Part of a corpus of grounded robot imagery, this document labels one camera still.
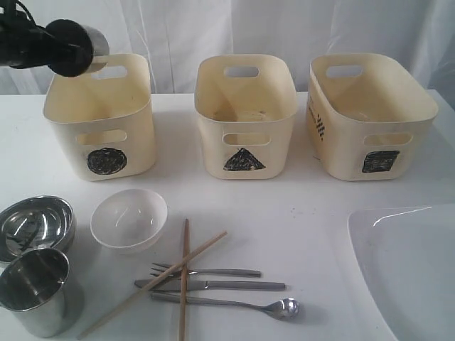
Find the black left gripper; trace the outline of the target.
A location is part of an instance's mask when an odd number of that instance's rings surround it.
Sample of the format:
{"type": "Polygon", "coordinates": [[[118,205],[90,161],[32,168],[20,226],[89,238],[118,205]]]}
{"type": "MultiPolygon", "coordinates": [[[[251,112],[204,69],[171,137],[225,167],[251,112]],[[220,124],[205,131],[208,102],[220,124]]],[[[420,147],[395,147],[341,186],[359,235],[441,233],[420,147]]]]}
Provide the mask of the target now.
{"type": "Polygon", "coordinates": [[[93,61],[93,46],[88,31],[69,19],[38,26],[21,1],[1,1],[1,66],[26,69],[48,65],[57,75],[77,77],[86,73],[93,61]],[[79,48],[50,62],[51,34],[61,43],[79,48]]]}

